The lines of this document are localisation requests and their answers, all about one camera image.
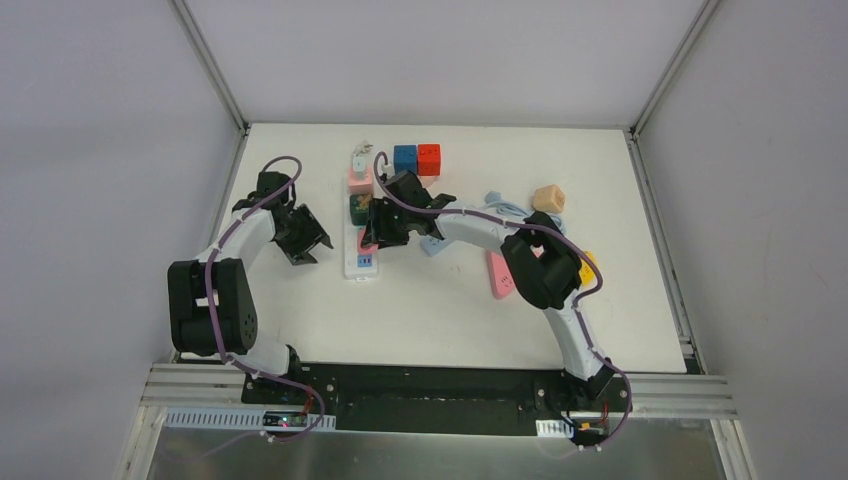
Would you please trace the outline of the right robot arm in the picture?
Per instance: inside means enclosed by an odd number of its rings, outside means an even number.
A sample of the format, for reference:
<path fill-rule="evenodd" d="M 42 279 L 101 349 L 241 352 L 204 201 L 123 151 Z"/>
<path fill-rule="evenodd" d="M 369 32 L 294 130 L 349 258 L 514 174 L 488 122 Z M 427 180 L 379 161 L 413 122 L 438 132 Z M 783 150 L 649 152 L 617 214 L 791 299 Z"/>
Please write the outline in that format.
<path fill-rule="evenodd" d="M 521 297 L 542 311 L 558 342 L 569 400 L 583 410 L 607 397 L 610 380 L 619 376 L 625 394 L 631 382 L 607 357 L 584 318 L 581 301 L 599 292 L 603 276 L 595 262 L 564 236 L 551 217 L 535 212 L 519 219 L 497 215 L 446 194 L 432 196 L 409 171 L 381 172 L 385 153 L 372 167 L 381 190 L 366 225 L 367 245 L 404 245 L 410 232 L 448 242 L 462 242 L 499 254 Z"/>

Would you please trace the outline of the light blue power strip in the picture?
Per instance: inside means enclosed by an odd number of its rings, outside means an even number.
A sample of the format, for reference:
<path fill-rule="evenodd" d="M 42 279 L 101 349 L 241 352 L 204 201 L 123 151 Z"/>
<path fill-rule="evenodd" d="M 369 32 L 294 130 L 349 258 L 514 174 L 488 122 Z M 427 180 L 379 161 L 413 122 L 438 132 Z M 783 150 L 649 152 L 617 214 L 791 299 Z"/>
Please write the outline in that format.
<path fill-rule="evenodd" d="M 424 236 L 420 239 L 419 245 L 428 257 L 434 257 L 450 246 L 451 241 L 432 236 Z"/>

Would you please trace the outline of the pink plug adapter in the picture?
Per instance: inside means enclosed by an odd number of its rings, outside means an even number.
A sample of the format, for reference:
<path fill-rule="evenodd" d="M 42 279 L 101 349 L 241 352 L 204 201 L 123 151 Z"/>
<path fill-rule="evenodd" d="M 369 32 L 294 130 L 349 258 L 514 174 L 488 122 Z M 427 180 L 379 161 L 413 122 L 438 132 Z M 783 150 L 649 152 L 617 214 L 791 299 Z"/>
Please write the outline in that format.
<path fill-rule="evenodd" d="M 365 228 L 359 228 L 357 231 L 357 239 L 356 239 L 356 247 L 359 255 L 372 255 L 374 254 L 379 246 L 377 244 L 368 244 L 366 246 L 363 245 L 363 241 L 365 239 Z"/>

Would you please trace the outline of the pink triangular power strip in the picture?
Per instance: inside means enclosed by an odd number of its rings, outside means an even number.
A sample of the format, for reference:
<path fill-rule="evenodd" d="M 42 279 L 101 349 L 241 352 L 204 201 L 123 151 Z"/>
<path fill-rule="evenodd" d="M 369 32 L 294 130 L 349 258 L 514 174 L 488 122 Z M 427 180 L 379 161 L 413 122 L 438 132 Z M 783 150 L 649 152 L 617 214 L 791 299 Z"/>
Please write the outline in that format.
<path fill-rule="evenodd" d="M 485 252 L 491 292 L 496 300 L 502 300 L 516 290 L 512 274 L 506 260 L 493 251 Z"/>

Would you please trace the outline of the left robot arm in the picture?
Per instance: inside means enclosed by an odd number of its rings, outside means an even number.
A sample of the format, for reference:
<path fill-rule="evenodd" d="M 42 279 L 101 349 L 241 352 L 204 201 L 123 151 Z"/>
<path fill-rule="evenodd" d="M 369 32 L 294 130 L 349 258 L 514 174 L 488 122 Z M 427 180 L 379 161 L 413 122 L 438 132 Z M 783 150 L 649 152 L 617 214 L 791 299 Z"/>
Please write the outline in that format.
<path fill-rule="evenodd" d="M 256 187 L 238 200 L 225 230 L 191 260 L 167 270 L 171 341 L 179 353 L 216 359 L 247 374 L 269 376 L 266 389 L 281 404 L 297 402 L 305 378 L 293 370 L 292 347 L 261 333 L 248 271 L 261 251 L 275 245 L 293 266 L 312 265 L 329 234 L 297 201 L 297 174 L 274 170 L 270 160 Z"/>

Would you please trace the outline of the yellow cube socket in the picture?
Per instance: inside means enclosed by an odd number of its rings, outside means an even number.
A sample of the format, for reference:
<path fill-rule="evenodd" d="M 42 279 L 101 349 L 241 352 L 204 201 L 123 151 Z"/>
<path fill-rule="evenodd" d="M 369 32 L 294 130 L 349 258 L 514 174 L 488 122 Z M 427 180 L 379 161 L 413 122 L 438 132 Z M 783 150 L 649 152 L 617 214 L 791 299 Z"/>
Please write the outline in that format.
<path fill-rule="evenodd" d="M 597 261 L 591 251 L 585 250 L 584 254 L 590 260 L 591 264 L 588 264 L 584 259 L 582 259 L 579 276 L 581 280 L 581 287 L 583 289 L 589 289 L 593 287 L 597 281 L 597 275 L 592 268 L 592 266 L 597 266 Z"/>

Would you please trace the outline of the pink cube socket adapter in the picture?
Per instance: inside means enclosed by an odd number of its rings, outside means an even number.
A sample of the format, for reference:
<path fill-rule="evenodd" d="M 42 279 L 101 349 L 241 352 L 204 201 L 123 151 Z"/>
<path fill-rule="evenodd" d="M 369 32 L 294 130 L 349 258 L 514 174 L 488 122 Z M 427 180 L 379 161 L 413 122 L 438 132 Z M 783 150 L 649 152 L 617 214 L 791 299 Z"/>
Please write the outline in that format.
<path fill-rule="evenodd" d="M 365 166 L 356 170 L 353 166 L 347 173 L 347 190 L 349 195 L 372 194 L 374 189 L 371 168 Z"/>

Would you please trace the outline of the tan cube socket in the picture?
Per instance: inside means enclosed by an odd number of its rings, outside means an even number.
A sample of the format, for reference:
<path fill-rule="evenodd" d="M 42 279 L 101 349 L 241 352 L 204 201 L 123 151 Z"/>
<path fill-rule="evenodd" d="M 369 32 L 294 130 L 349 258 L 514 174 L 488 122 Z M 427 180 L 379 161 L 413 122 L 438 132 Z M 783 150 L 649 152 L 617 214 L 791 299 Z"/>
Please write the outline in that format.
<path fill-rule="evenodd" d="M 536 211 L 561 214 L 565 209 L 566 194 L 555 184 L 540 187 L 534 191 L 532 208 Z"/>

